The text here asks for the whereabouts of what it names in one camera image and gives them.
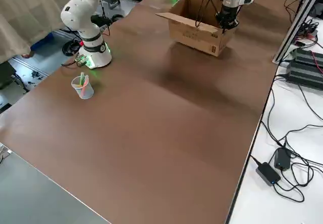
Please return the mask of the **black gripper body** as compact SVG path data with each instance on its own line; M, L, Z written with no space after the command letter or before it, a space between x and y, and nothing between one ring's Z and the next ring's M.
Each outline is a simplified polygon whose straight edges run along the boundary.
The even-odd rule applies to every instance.
M217 22L223 30L231 30L239 25L237 13L239 7L222 6L216 15Z

